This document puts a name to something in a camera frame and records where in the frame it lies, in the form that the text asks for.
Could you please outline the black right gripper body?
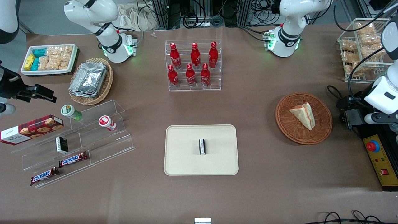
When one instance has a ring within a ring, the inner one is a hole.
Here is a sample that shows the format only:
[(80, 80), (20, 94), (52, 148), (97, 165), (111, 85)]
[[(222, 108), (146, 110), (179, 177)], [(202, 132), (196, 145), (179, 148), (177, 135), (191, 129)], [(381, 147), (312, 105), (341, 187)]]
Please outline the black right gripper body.
[(21, 76), (3, 66), (0, 66), (0, 78), (1, 98), (13, 98), (25, 89)]

